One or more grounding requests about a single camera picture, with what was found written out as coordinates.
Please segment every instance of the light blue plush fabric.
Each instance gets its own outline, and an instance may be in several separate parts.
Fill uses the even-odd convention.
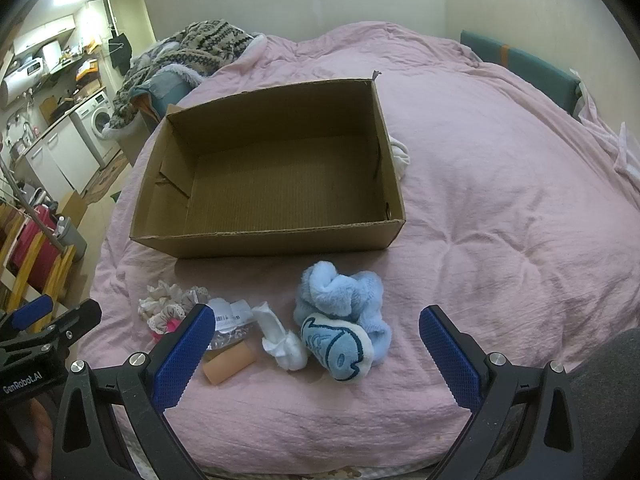
[[[381,313],[383,291],[375,272],[343,276],[331,262],[318,262],[302,273],[293,318],[302,326],[310,314],[320,312],[361,326],[371,339],[375,366],[386,357],[391,344],[391,328]]]
[[[302,322],[300,335],[336,381],[355,382],[369,373],[373,346],[355,323],[312,314]]]

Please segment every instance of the blue textured pad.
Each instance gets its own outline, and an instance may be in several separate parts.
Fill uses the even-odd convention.
[[[482,406],[480,375],[429,308],[420,313],[419,323],[420,338],[458,406],[475,413]]]
[[[151,399],[156,410],[178,404],[215,331],[213,309],[203,308],[156,372]]]
[[[49,296],[43,294],[37,300],[27,303],[14,312],[11,325],[16,330],[26,330],[37,320],[45,317],[53,310],[53,301]]]

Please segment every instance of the green headboard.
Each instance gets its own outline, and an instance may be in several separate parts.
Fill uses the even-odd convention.
[[[471,47],[482,61],[502,65],[531,83],[569,115],[580,97],[580,80],[519,48],[463,30],[460,43]]]

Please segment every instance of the open cardboard box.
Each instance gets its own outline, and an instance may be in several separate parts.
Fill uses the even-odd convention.
[[[132,240],[177,258],[332,253],[385,249],[404,225],[371,79],[171,111],[146,166]]]

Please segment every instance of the washing machine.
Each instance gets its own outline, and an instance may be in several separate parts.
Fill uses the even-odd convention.
[[[95,135],[101,133],[111,120],[112,114],[113,105],[104,90],[87,99],[71,113],[71,120],[95,160],[100,164],[100,168],[106,168],[120,150],[115,140],[102,140]]]

